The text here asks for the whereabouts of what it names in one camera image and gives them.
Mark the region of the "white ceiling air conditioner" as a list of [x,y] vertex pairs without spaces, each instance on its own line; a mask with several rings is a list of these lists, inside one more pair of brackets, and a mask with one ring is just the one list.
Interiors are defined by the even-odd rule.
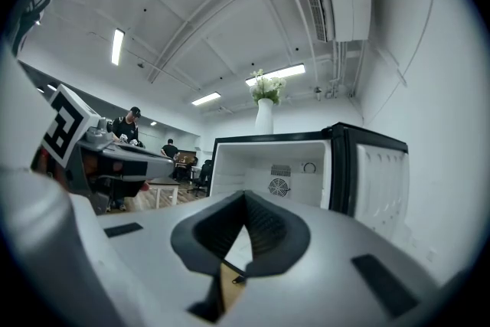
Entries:
[[307,0],[318,41],[368,39],[371,0]]

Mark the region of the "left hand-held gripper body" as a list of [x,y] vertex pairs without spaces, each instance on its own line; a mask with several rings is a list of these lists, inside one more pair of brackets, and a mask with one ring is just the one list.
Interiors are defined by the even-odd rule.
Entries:
[[63,84],[49,104],[55,117],[34,158],[34,170],[70,193],[88,198],[96,214],[105,213],[111,195],[109,179],[115,172],[115,145],[107,118]]

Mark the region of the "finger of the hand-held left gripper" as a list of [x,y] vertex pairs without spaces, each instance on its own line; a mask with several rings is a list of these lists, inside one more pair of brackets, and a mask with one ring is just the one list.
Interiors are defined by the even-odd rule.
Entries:
[[110,199],[134,198],[145,183],[168,177],[173,159],[124,143],[111,143],[98,153],[95,189]]

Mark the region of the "long ceiling light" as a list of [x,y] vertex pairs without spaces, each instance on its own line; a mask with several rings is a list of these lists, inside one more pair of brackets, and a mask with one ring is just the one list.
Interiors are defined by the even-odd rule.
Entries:
[[200,106],[200,105],[203,105],[205,103],[211,102],[213,100],[217,100],[220,97],[221,97],[221,95],[218,92],[213,92],[213,93],[210,93],[206,96],[203,96],[197,100],[192,101],[191,104],[194,106]]
[[111,50],[111,63],[116,66],[119,65],[120,52],[122,49],[124,37],[125,37],[124,31],[118,28],[114,31],[112,50]]
[[248,78],[245,80],[245,83],[251,87],[256,85],[256,82],[262,78],[266,78],[268,80],[271,80],[273,78],[279,78],[279,79],[286,79],[288,77],[293,77],[296,75],[301,75],[305,73],[305,65],[304,64],[297,64],[293,65],[290,67],[285,67],[279,70],[271,71],[268,73],[260,73],[257,71],[256,73],[252,73],[252,77]]

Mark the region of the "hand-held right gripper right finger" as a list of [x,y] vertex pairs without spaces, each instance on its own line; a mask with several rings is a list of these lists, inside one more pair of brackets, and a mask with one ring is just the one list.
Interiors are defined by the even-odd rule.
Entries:
[[286,273],[249,278],[225,315],[226,327],[382,327],[395,318],[353,264],[371,255],[419,303],[439,286],[413,258],[355,219],[265,195],[309,226],[307,251]]

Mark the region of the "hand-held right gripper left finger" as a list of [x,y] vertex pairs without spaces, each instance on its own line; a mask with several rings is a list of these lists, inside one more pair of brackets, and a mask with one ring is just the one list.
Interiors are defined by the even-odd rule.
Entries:
[[176,207],[97,218],[102,236],[100,256],[108,271],[116,304],[132,327],[247,327],[242,305],[224,308],[221,260],[206,270],[202,246],[188,230],[188,218],[222,208],[235,194],[221,194]]

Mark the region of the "light wooden table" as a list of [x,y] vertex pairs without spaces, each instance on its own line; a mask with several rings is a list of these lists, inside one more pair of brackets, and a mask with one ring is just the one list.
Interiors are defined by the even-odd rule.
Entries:
[[245,279],[227,264],[220,265],[220,288],[224,311],[229,311],[245,289]]

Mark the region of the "black mini fridge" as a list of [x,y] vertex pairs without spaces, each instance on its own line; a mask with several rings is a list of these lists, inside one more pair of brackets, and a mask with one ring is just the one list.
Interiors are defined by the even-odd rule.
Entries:
[[317,132],[218,138],[208,194],[251,190],[333,210],[390,241],[403,233],[405,142],[336,123]]

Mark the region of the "black office chair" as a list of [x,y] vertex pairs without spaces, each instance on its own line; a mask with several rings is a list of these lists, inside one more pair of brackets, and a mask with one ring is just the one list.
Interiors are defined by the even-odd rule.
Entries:
[[193,187],[188,189],[187,193],[194,193],[195,195],[198,195],[200,192],[207,190],[212,167],[213,162],[211,160],[208,159],[204,162],[198,177],[191,180]]

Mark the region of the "green printed shirt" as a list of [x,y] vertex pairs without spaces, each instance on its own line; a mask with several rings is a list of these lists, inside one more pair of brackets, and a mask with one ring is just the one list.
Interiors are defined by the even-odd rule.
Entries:
[[15,57],[23,48],[30,30],[41,21],[52,0],[17,0],[5,23],[5,40]]

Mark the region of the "white vase with white flowers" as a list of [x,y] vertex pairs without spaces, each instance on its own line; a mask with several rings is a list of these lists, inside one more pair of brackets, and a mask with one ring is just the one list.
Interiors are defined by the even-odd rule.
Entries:
[[250,94],[257,105],[255,130],[258,135],[273,134],[273,107],[280,104],[286,81],[280,77],[268,77],[262,69],[252,73]]

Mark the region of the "dark curved desk white legs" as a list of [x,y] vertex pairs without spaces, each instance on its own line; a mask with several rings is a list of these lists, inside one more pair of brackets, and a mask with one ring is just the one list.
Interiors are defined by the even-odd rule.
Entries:
[[149,190],[155,190],[155,208],[159,209],[161,191],[171,191],[171,205],[175,206],[178,200],[179,183],[171,178],[155,178],[149,182]]

